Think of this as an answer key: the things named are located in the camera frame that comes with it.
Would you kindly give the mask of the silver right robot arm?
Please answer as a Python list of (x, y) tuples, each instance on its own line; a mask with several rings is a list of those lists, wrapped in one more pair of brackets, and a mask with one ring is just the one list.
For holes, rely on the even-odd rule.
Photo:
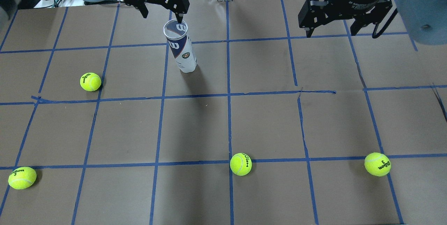
[(380, 37), (397, 14), (409, 36), (424, 45), (447, 42), (447, 0), (306, 0), (298, 14), (299, 27), (310, 38), (315, 28), (336, 20), (353, 19), (351, 35), (373, 24)]

